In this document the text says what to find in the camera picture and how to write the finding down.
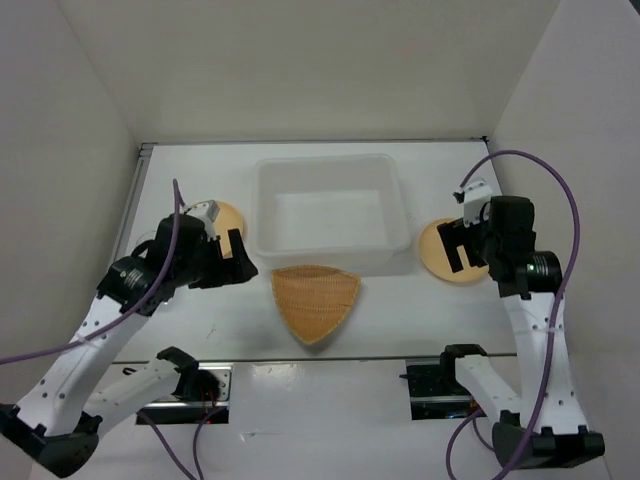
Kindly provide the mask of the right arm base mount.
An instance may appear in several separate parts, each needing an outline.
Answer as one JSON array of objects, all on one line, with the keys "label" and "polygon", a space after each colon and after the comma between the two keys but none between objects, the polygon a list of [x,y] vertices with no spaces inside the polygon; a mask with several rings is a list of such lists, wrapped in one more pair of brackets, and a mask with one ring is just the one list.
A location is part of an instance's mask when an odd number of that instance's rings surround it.
[{"label": "right arm base mount", "polygon": [[408,388],[413,421],[462,419],[474,410],[471,395],[445,379],[437,358],[407,360],[399,377]]}]

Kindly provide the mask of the triangular woven bamboo tray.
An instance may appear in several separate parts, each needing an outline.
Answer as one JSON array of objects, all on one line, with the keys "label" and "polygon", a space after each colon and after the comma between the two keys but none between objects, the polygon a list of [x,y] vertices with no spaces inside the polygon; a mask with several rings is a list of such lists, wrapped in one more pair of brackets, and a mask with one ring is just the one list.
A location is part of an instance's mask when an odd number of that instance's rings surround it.
[{"label": "triangular woven bamboo tray", "polygon": [[347,319],[360,286],[358,275],[327,266],[301,265],[271,274],[278,312],[304,345],[325,340]]}]

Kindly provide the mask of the beige bear plate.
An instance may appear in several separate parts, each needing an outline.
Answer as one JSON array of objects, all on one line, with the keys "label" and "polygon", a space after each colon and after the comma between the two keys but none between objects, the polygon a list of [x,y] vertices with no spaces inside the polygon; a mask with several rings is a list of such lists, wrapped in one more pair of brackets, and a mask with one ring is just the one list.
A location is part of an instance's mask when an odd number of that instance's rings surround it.
[{"label": "beige bear plate", "polygon": [[453,218],[438,219],[424,228],[418,242],[422,263],[431,274],[445,282],[454,285],[477,283],[488,276],[488,267],[471,266],[463,247],[458,248],[463,269],[459,272],[451,270],[444,245],[437,230],[439,225],[451,221],[453,221]]}]

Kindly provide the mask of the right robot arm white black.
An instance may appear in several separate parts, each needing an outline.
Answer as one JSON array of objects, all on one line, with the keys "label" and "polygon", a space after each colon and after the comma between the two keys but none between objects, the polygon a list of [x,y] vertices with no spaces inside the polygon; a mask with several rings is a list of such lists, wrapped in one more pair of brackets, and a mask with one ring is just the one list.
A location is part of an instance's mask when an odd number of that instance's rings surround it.
[{"label": "right robot arm white black", "polygon": [[602,434],[590,429],[575,393],[563,314],[566,271],[535,248],[534,205],[524,197],[455,196],[461,218],[438,228],[453,272],[465,254],[486,266],[513,329],[520,373],[514,392],[476,344],[446,346],[438,381],[467,391],[491,423],[491,446],[504,472],[573,468],[603,456]]}]

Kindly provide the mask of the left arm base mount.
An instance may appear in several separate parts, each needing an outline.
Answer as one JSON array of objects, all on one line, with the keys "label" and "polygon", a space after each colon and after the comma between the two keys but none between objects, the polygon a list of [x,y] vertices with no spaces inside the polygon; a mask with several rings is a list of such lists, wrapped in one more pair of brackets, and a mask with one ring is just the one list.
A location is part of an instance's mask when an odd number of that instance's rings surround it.
[{"label": "left arm base mount", "polygon": [[161,397],[145,406],[142,411],[158,425],[195,425],[209,413],[207,424],[226,424],[229,419],[229,399],[233,365],[231,363],[202,363],[201,369],[218,380],[215,392],[199,390],[186,400],[174,395]]}]

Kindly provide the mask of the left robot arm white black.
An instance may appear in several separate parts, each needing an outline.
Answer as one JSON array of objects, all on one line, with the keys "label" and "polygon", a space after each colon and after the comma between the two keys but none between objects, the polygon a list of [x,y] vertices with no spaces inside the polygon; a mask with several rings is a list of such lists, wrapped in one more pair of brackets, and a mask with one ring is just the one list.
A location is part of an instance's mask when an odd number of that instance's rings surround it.
[{"label": "left robot arm white black", "polygon": [[229,255],[223,254],[210,223],[171,214],[161,220],[154,238],[115,261],[68,348],[28,394],[15,404],[2,404],[2,436],[64,479],[88,462],[107,432],[151,402],[173,396],[214,405],[218,378],[173,346],[113,385],[97,384],[177,289],[243,284],[257,275],[240,231],[231,229],[225,236]]}]

